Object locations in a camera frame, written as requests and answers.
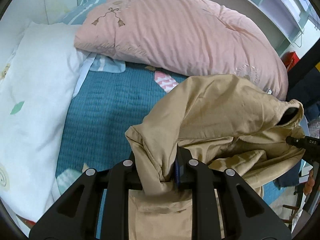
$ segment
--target beige jacket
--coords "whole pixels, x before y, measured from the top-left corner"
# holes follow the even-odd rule
[[[277,126],[290,107],[296,116]],[[186,79],[125,133],[144,189],[130,192],[130,239],[191,239],[191,192],[175,192],[170,181],[177,144],[211,169],[233,168],[263,197],[262,185],[303,156],[285,142],[304,136],[302,117],[300,102],[281,102],[234,75]]]

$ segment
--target red bag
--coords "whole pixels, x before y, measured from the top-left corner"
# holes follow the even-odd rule
[[[288,52],[285,54],[285,56],[283,57],[283,64],[285,65],[287,72],[289,72],[290,69],[292,69],[294,67],[294,65],[296,65],[299,61],[299,57],[296,54],[296,52]]]

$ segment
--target metal screw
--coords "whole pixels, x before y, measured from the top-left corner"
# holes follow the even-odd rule
[[[199,164],[199,162],[198,162],[197,160],[195,160],[195,159],[191,159],[191,160],[189,161],[189,164],[190,164],[191,166],[197,166],[197,165]]]
[[[131,160],[125,160],[123,162],[123,165],[126,166],[126,167],[130,167],[132,164],[133,164],[133,162]]]
[[[94,169],[87,169],[85,172],[85,174],[87,174],[88,176],[92,176],[95,173],[96,173],[96,171]]]
[[[236,174],[236,172],[233,169],[227,169],[226,170],[226,174],[228,176],[234,176]]]

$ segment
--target cable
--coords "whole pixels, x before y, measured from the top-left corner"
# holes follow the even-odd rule
[[[300,32],[300,34],[299,34],[299,36],[294,40],[294,44],[296,44],[297,45],[297,47],[298,48],[301,48],[302,47],[302,32]],[[301,45],[299,46],[297,43],[295,43],[295,41],[299,38],[299,37],[301,37]]]

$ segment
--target light blue striped sheet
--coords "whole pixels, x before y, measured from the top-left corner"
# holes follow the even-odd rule
[[[107,0],[82,0],[81,4],[73,11],[65,15],[61,22],[68,25],[83,24],[88,13]],[[102,71],[109,73],[122,73],[125,71],[125,62],[122,60],[111,59],[98,54],[90,67],[90,71]]]

